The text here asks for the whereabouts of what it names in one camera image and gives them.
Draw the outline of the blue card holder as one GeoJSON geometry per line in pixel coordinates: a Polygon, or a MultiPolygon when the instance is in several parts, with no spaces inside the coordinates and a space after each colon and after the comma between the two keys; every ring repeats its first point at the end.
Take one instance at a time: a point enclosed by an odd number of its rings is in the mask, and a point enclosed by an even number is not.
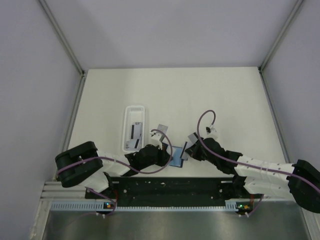
{"type": "Polygon", "coordinates": [[[176,167],[176,168],[182,168],[184,162],[188,160],[187,156],[184,153],[182,153],[183,148],[173,146],[172,150],[173,150],[173,155],[172,155],[172,159],[169,163],[169,166],[176,167]]]}

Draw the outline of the white plastic basket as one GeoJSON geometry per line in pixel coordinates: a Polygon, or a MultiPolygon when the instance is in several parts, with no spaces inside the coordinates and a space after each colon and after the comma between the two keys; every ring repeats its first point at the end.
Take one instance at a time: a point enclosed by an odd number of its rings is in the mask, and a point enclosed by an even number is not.
{"type": "Polygon", "coordinates": [[[124,111],[122,151],[138,152],[145,146],[146,109],[142,105],[130,105],[124,111]]]}

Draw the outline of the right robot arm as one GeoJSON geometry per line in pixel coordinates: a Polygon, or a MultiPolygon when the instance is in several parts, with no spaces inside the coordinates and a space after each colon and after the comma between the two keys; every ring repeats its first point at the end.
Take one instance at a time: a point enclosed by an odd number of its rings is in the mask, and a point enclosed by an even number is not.
{"type": "Polygon", "coordinates": [[[308,161],[280,164],[225,150],[213,138],[197,140],[186,149],[195,160],[208,161],[238,182],[233,192],[239,198],[259,194],[294,200],[312,213],[320,212],[320,172],[308,161]]]}

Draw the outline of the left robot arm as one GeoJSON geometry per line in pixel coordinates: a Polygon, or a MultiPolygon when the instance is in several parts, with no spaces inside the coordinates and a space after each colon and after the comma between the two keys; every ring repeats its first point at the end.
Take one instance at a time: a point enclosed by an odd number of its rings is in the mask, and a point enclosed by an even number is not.
{"type": "Polygon", "coordinates": [[[87,141],[55,157],[57,178],[64,188],[83,186],[109,198],[114,191],[111,177],[151,175],[160,172],[172,160],[172,146],[148,144],[139,151],[113,155],[98,151],[92,141],[87,141]]]}

